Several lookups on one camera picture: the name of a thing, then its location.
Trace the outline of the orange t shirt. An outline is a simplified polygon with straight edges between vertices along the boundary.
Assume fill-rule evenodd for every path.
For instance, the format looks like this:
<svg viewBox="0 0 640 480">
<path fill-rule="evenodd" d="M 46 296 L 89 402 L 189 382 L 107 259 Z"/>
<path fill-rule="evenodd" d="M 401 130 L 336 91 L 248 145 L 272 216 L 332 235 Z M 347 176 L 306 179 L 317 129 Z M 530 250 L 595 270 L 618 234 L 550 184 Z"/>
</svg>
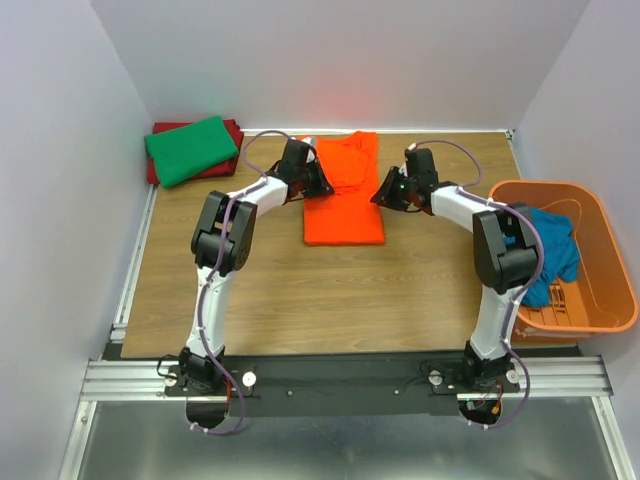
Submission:
<svg viewBox="0 0 640 480">
<path fill-rule="evenodd" d="M 304 202 L 304 242 L 309 246 L 382 245 L 381 211 L 371 202 L 379 188 L 378 136 L 357 131 L 343 138 L 319 138 L 316 151 L 334 193 Z"/>
</svg>

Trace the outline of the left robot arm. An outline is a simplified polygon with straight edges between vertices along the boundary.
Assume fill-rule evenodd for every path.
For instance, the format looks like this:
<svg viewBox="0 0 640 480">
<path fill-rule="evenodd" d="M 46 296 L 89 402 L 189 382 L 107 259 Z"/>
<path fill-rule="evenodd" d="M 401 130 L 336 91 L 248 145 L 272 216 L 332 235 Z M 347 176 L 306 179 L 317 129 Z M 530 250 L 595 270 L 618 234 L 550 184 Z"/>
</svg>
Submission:
<svg viewBox="0 0 640 480">
<path fill-rule="evenodd" d="M 178 356 L 180 373 L 201 395 L 214 393 L 223 371 L 224 323 L 236 273 L 251 252 L 258 218 L 302 197 L 334 193 L 319 160 L 317 139 L 289 137 L 282 156 L 255 182 L 237 191 L 210 192 L 196 224 L 191 252 L 197 274 L 192 328 Z"/>
</svg>

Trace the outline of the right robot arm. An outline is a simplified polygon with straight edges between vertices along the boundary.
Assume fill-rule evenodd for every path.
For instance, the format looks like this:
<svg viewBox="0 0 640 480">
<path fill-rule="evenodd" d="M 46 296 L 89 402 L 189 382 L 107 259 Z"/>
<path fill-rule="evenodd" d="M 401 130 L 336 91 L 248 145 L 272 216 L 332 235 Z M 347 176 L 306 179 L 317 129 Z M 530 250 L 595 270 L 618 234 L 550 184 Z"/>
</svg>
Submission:
<svg viewBox="0 0 640 480">
<path fill-rule="evenodd" d="M 473 194 L 439 179 L 433 153 L 422 142 L 404 152 L 402 167 L 389 170 L 371 202 L 444 218 L 472 234 L 474 270 L 482 284 L 475 329 L 457 363 L 432 365 L 435 388 L 480 392 L 513 369 L 511 337 L 520 304 L 541 274 L 544 247 L 529 208 Z"/>
</svg>

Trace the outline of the dark red folded t shirt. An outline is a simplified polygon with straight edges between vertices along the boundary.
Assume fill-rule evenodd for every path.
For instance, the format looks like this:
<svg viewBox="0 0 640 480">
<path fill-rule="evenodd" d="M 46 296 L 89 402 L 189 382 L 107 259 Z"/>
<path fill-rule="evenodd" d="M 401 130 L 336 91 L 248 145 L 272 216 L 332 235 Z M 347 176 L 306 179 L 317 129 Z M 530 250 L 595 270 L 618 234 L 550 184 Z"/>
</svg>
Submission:
<svg viewBox="0 0 640 480">
<path fill-rule="evenodd" d="M 244 132 L 235 119 L 224 119 L 223 124 L 233 140 L 236 148 L 241 149 L 244 140 Z M 191 122 L 157 122 L 153 126 L 152 133 L 159 134 L 166 131 L 182 128 L 191 125 Z M 229 157 L 224 162 L 211 166 L 202 172 L 190 177 L 190 180 L 207 179 L 213 177 L 230 177 L 236 172 L 239 155 Z M 146 180 L 151 185 L 159 185 L 160 181 L 156 173 L 154 160 L 147 156 Z"/>
</svg>

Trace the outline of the green folded t shirt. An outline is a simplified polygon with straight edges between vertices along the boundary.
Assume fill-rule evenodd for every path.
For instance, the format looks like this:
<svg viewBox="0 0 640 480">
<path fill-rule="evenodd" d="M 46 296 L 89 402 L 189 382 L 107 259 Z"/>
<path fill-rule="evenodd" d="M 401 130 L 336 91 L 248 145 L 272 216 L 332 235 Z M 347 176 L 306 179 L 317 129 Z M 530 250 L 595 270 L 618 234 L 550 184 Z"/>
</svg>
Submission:
<svg viewBox="0 0 640 480">
<path fill-rule="evenodd" d="M 183 183 L 239 152 L 219 116 L 149 134 L 145 146 L 163 188 Z"/>
</svg>

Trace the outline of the blue crumpled t shirt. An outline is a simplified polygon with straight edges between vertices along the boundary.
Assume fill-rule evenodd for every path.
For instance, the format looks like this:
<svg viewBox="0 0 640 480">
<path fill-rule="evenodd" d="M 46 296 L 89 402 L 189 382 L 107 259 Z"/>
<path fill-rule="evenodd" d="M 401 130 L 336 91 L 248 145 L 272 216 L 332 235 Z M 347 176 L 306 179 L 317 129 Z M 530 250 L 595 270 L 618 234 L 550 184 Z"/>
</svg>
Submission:
<svg viewBox="0 0 640 480">
<path fill-rule="evenodd" d="M 532 208 L 531 214 L 543 244 L 544 263 L 540 276 L 524 295 L 522 304 L 541 308 L 551 304 L 549 289 L 555 280 L 566 283 L 577 280 L 580 254 L 568 216 L 537 208 Z"/>
</svg>

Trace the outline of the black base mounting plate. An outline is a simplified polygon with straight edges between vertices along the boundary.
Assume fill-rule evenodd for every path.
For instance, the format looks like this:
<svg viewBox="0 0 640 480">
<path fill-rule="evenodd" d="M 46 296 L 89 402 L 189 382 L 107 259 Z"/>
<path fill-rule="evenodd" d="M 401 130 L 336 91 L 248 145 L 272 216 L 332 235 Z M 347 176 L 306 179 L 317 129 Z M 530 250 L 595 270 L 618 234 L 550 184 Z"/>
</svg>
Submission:
<svg viewBox="0 0 640 480">
<path fill-rule="evenodd" d="M 511 357 L 476 361 L 462 351 L 226 355 L 217 364 L 182 352 L 160 370 L 169 397 L 206 429 L 226 418 L 463 415 L 494 425 L 503 395 L 521 390 Z"/>
</svg>

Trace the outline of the orange plastic laundry basket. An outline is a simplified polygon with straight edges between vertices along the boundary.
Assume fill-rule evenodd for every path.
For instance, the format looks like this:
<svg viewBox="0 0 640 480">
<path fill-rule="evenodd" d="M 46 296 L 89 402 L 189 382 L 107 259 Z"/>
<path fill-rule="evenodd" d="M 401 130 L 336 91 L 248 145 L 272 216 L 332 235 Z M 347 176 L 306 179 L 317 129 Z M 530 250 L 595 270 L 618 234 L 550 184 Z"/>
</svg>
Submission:
<svg viewBox="0 0 640 480">
<path fill-rule="evenodd" d="M 511 180 L 490 191 L 503 203 L 525 203 L 569 218 L 580 261 L 577 280 L 557 279 L 551 304 L 522 306 L 512 338 L 523 342 L 576 343 L 630 329 L 638 303 L 604 208 L 589 190 L 573 183 Z"/>
</svg>

